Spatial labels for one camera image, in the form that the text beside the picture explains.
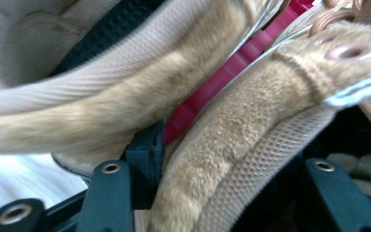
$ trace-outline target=tan fur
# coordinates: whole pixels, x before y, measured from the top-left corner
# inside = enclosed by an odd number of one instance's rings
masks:
[[[224,62],[252,26],[258,12],[255,4],[213,1],[177,49],[97,96],[0,117],[0,153],[85,151],[111,142],[126,144],[135,132],[169,113]]]
[[[314,44],[327,35],[338,36],[329,43]],[[332,25],[315,37],[302,37],[282,45],[218,95],[168,163],[152,209],[150,231],[198,231],[195,224],[207,205],[214,201],[214,194],[229,192],[221,189],[224,179],[242,170],[235,165],[256,151],[258,142],[276,125],[370,77],[371,57],[341,62],[325,57],[338,46],[354,43],[371,44],[371,26],[346,22]],[[278,162],[280,157],[253,159],[260,164],[267,160],[266,165],[245,172],[257,178],[251,180],[251,185],[256,185],[253,192],[259,192],[282,163]],[[226,188],[243,189],[239,179],[234,179],[234,183]],[[225,199],[227,195],[218,194],[217,197]],[[241,213],[243,205],[240,203],[246,204],[251,199],[231,200],[223,207],[230,210],[217,214],[222,217],[207,214],[206,219],[232,222],[238,214],[230,213],[231,209],[239,209],[237,212]],[[218,198],[216,203],[226,204]],[[205,228],[202,231],[223,231],[216,230],[215,224]]]

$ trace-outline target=white surface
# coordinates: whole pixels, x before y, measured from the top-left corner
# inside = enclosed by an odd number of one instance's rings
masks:
[[[39,198],[47,209],[84,189],[83,181],[58,167],[50,155],[0,156],[0,207]]]

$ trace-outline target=red strap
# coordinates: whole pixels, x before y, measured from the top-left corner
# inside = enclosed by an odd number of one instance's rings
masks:
[[[164,127],[164,144],[182,135],[200,110],[234,77],[255,61],[276,37],[295,19],[312,7],[313,0],[292,0],[265,29],[248,40],[193,95],[183,101]]]

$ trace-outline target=pink strap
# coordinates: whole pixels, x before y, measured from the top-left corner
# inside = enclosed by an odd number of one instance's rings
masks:
[[[193,95],[183,101],[164,127],[164,144],[182,135],[200,110],[233,78],[255,61],[276,37],[295,19],[312,7],[313,0],[292,0],[265,29],[247,41]]]

